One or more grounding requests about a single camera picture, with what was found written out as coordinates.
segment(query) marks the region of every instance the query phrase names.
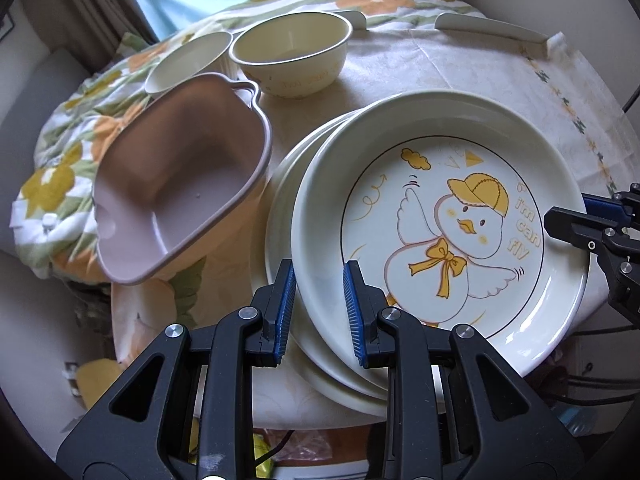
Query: plate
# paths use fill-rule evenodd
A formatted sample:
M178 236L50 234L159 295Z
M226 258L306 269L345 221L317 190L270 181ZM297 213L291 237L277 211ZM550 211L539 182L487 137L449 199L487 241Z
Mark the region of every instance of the plate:
M422 322L476 327L524 375L577 310L588 254L547 237L542 215L584 211L562 156L488 99L423 91L377 102L311 162L292 219L298 288L334 353L358 370L342 290L356 259L389 304ZM383 385L386 370L366 370Z
M266 250L266 224L271 211L280 211L279 206L274 206L272 209L272 205L274 204L274 197L276 193L280 197L285 197L284 189L280 190L281 183L284 181L286 175L289 174L289 169L292 167L293 163L297 161L299 156L306 150L306 148L309 147L310 144L312 144L319 136L323 136L325 139L338 125L347 118L353 116L355 113L356 112L349 112L329 121L323 126L320 126L317 130L301 140L289 152L289 154L287 154L276 170L274 170L264 189L260 203L258 204L254 230L252 232L250 270L252 289L254 291L260 286L271 283L270 279L274 276L271 275L271 268L274 267L274 272L277 272L277 265L279 265L280 260L282 258L290 257L290 238L283 238L278 235L274 241L285 246L285 248L283 248L283 256L278 259L277 263L270 265L267 270L265 262L266 252L270 254L271 258L276 258L277 256L275 248ZM305 164L308 164L311 158L311 156L306 158ZM302 176L299 177L298 183L294 186L294 193L297 192L298 184L301 179ZM287 181L286 188L292 189L290 181ZM294 200L295 194L293 196L293 200L289 202L289 218L286 220L287 226L290 225ZM270 240L269 245L274 247L272 240ZM297 313L300 312L302 312L304 316L302 319L297 315ZM303 379L305 379L324 396L343 406L347 406L348 408L357 410L361 413L369 413L375 416L385 415L386 401L382 399L386 399L386 393L380 388L362 380L362 378L355 374L349 367L345 366L344 363L338 359L333 352L331 352L330 348L322 341L322 338L318 335L318 332L316 332L315 327L310 320L308 320L306 312L299 304L294 307L294 319L292 320L291 333L292 339L290 339L289 347L287 348L287 360L292 368ZM313 340L312 349L308 342L310 339ZM308 357L304 351L301 351L296 344L297 340L302 343L303 349L309 351L309 355L312 356L311 358Z

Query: brown curtain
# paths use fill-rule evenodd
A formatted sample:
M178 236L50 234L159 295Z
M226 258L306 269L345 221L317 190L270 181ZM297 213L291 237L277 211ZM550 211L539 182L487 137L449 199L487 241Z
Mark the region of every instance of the brown curtain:
M135 0L21 0L42 41L65 47L91 72L107 65L125 32L148 43L153 33Z

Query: yellow bow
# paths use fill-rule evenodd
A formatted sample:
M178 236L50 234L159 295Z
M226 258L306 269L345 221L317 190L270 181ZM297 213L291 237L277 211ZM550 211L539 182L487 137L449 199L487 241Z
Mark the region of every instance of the yellow bow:
M451 271L451 275L454 278L459 276L466 267L466 260L461 256L454 256L453 253L449 251L449 245L444 238L440 238L435 245L432 245L424 251L424 254L428 260L416 264L409 264L411 275L413 276L422 270L431 269L431 267L435 267L442 262L440 288L436 296L449 299L449 271Z

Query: duck's beak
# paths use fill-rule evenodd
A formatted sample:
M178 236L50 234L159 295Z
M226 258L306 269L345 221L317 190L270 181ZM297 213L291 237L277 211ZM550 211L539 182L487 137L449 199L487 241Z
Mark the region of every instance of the duck's beak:
M474 223L471 220L458 220L458 225L468 235L476 234Z

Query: duck illustration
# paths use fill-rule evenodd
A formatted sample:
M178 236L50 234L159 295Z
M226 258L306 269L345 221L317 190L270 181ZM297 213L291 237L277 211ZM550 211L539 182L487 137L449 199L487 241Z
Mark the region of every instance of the duck illustration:
M451 191L434 208L430 227L409 187L398 209L402 247L385 264L387 301L437 326L462 310L468 297L495 296L516 278L511 269L477 263L497 253L509 197L496 178L472 173L447 180Z

